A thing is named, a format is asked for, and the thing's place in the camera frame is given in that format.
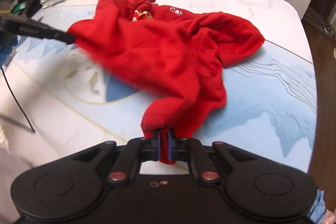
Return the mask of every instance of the red hoodie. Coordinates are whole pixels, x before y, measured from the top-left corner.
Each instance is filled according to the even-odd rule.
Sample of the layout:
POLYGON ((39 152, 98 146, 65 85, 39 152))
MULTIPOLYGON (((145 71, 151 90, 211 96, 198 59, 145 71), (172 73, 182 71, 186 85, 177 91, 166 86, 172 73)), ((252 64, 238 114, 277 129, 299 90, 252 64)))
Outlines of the red hoodie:
MULTIPOLYGON (((99 0, 95 17, 74 23, 68 32, 112 75, 163 96, 143 115, 146 137, 169 128, 178 138, 191 137, 209 112, 226 104, 223 67, 255 53, 264 37, 234 15, 193 14, 153 2, 99 0)), ((161 161, 168 162, 165 134, 162 140, 161 161)))

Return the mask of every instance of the light blue fabric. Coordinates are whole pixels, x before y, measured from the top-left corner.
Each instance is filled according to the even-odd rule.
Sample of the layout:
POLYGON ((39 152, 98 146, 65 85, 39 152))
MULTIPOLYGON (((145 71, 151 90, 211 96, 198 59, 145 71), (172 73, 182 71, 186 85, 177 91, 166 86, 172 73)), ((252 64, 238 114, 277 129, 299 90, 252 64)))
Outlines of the light blue fabric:
POLYGON ((316 199, 308 214, 311 221, 316 224, 321 224, 326 212, 326 204, 323 200, 324 191, 317 190, 316 199))
POLYGON ((17 35, 13 38, 10 45, 1 48, 0 46, 0 68, 3 66, 4 62, 8 56, 13 52, 13 47, 17 46, 17 35))

